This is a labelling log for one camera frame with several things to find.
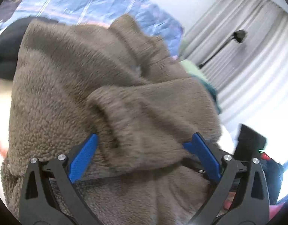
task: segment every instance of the silver bolt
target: silver bolt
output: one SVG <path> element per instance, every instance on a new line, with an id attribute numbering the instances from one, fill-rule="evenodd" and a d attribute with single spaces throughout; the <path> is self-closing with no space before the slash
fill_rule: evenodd
<path id="1" fill-rule="evenodd" d="M 58 157 L 58 160 L 63 161 L 66 159 L 66 155 L 65 154 L 60 154 Z"/>
<path id="2" fill-rule="evenodd" d="M 232 156 L 226 154 L 226 155 L 224 156 L 224 160 L 226 160 L 226 161 L 230 161 L 230 160 L 232 160 Z"/>
<path id="3" fill-rule="evenodd" d="M 254 164 L 258 164 L 258 163 L 259 163 L 259 159 L 253 158 L 253 163 L 254 163 Z"/>
<path id="4" fill-rule="evenodd" d="M 35 157 L 33 157 L 33 158 L 30 159 L 30 162 L 31 162 L 32 164 L 34 164 L 34 163 L 36 163 L 37 160 L 38 160 L 38 159 L 36 159 Z"/>

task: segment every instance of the brown fabric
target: brown fabric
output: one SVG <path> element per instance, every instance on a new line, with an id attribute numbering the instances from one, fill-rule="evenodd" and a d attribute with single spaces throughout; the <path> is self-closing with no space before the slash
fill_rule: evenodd
<path id="1" fill-rule="evenodd" d="M 208 93 L 127 15 L 109 29 L 33 21 L 14 77 L 2 182 L 18 216 L 31 157 L 49 160 L 97 133 L 96 154 L 77 189 L 104 224 L 187 222 L 208 182 L 180 166 L 182 143 L 220 137 Z M 54 191 L 65 212 L 58 189 Z"/>

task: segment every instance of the white curtain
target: white curtain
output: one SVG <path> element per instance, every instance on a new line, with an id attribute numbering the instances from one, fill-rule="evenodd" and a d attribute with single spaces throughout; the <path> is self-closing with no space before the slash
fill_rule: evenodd
<path id="1" fill-rule="evenodd" d="M 199 65 L 230 35 L 231 41 L 203 68 L 218 90 L 222 123 L 235 139 L 239 123 L 268 139 L 266 152 L 288 160 L 288 14 L 270 0 L 218 0 L 185 35 L 180 58 Z"/>

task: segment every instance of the blue bedding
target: blue bedding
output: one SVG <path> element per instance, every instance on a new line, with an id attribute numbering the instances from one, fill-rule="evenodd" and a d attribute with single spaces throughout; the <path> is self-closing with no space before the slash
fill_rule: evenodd
<path id="1" fill-rule="evenodd" d="M 182 26 L 150 0 L 23 0 L 1 29 L 28 16 L 56 19 L 69 25 L 82 23 L 111 24 L 129 13 L 147 35 L 160 35 L 172 56 L 178 54 Z"/>

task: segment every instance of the clothing pile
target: clothing pile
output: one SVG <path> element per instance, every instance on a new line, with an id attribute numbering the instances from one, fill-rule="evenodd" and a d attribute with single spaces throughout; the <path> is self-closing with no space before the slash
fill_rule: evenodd
<path id="1" fill-rule="evenodd" d="M 185 224 L 205 201 L 209 182 L 180 164 L 189 157 L 182 144 L 199 132 L 217 147 L 216 110 L 162 39 L 145 36 L 130 16 L 108 29 L 34 19 L 14 75 L 1 172 L 7 206 L 18 217 L 30 158 L 66 154 L 95 133 L 95 156 L 74 183 L 94 214 L 106 225 Z"/>

